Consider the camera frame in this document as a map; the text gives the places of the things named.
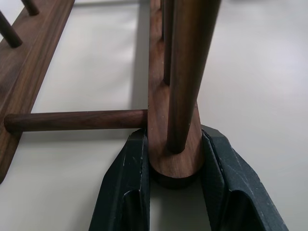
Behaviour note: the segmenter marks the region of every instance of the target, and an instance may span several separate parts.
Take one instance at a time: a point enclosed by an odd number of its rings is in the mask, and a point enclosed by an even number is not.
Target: wooden frame
[[[74,0],[22,1],[12,27],[0,17],[0,183],[23,131],[146,126],[153,176],[190,183],[204,163],[196,99],[220,1],[150,1],[148,110],[42,114],[29,113]]]

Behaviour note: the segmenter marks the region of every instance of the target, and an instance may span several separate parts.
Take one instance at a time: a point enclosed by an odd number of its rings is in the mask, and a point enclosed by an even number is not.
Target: white surface
[[[259,174],[291,231],[308,217],[307,1],[224,0],[198,103]],[[0,0],[12,23],[19,0]],[[74,7],[35,112],[147,107],[148,4]],[[24,133],[0,185],[0,230],[88,230],[128,130]],[[201,188],[151,187],[151,231],[209,230]]]

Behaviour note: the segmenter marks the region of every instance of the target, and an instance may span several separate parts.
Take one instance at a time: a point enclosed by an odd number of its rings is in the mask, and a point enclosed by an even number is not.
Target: wooden rack
[[[204,163],[196,103],[220,0],[151,0],[147,110],[30,114],[74,0],[22,0],[0,12],[0,182],[24,131],[145,128],[165,186],[184,187]]]

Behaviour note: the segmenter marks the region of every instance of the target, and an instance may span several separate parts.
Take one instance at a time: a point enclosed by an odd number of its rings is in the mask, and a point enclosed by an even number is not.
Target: wooden board
[[[75,0],[34,0],[40,13],[26,9],[13,28],[23,41],[15,49],[0,43],[0,183],[6,176],[21,133],[11,135],[3,119],[30,113]]]
[[[201,154],[201,125],[196,105],[185,150],[173,154],[166,148],[169,86],[163,82],[164,42],[161,39],[160,0],[151,0],[148,144],[149,161],[155,178],[170,188],[185,187],[204,163]]]

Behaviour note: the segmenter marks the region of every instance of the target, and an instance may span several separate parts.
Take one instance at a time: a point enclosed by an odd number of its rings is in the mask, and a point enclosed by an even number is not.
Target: white table surface
[[[76,1],[32,110],[147,108],[149,4]],[[12,23],[20,0],[0,0]],[[198,104],[258,173],[291,231],[308,217],[308,1],[223,0]],[[86,231],[131,130],[24,133],[0,185],[1,231]],[[151,231],[210,230],[200,183],[151,185]]]

